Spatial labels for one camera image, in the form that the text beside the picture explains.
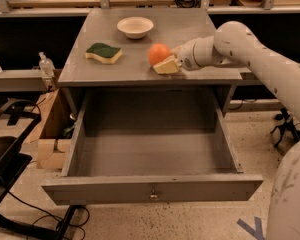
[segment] cardboard box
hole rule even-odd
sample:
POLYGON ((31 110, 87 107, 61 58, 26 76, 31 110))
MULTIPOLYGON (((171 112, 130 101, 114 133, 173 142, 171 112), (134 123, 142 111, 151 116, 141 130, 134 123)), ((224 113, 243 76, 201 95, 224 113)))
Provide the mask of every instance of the cardboard box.
POLYGON ((71 110, 59 89, 41 95, 37 104, 42 119, 25 142, 38 140, 37 168, 61 169, 70 150, 71 139, 63 139, 62 132, 69 127, 71 110))

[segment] white bowl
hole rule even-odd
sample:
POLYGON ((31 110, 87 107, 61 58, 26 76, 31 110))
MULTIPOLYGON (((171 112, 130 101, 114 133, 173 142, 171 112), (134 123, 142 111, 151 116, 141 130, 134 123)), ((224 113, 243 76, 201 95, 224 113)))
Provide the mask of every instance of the white bowl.
POLYGON ((140 39, 145 37, 153 28, 153 22, 147 18, 130 17, 120 20, 117 28, 125 33, 128 38, 140 39))

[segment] yellow object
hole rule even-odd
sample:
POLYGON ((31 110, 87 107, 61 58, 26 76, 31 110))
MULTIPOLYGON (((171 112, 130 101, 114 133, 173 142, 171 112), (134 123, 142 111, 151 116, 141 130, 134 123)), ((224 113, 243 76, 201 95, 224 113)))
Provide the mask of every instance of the yellow object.
POLYGON ((104 43, 93 44, 85 53, 86 59, 95 59, 103 64, 114 64, 122 55, 121 48, 104 43))
POLYGON ((162 62, 159 62, 153 66, 153 69, 158 74, 173 74, 179 72, 179 66, 176 62, 176 58, 171 55, 162 62))

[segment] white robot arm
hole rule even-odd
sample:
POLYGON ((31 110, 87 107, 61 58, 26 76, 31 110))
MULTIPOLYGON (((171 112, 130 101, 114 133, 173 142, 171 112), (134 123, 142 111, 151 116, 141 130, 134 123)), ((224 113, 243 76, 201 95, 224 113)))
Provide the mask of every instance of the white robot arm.
MULTIPOLYGON (((226 60, 248 67, 300 121, 300 64, 265 47, 247 26, 227 22, 214 36, 184 44, 177 56, 187 70, 221 66, 226 60)), ((278 168, 266 239, 300 239, 300 142, 278 168)))
POLYGON ((300 121, 300 64, 265 47, 242 23, 227 22, 214 36, 190 40, 178 59, 187 70, 221 66, 225 59, 246 66, 300 121))

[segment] floor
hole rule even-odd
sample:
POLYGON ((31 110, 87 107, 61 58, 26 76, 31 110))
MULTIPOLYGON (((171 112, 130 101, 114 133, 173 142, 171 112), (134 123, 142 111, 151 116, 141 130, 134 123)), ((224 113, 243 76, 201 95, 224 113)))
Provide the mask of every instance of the floor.
MULTIPOLYGON (((246 202, 195 202, 124 205, 88 205, 89 221, 82 227, 85 239, 98 240, 250 240, 264 239, 270 193, 276 169, 286 151, 293 145, 287 133, 279 148, 273 144, 278 132, 270 131, 277 124, 272 112, 231 112, 225 117, 228 132, 245 173, 262 174, 264 182, 246 202)), ((24 144, 22 151, 36 160, 36 141, 24 144)), ((66 208, 56 206, 40 187, 43 179, 55 178, 59 170, 36 169, 35 162, 18 179, 11 192, 23 201, 63 216, 66 208)), ((35 223, 45 214, 21 204, 7 195, 0 205, 0 213, 10 219, 35 223)), ((87 213, 80 210, 75 223, 86 220, 87 213)), ((36 225, 54 228, 50 217, 36 225)), ((83 231, 72 228, 65 239, 82 239, 83 231)), ((0 239, 31 239, 0 229, 0 239)))

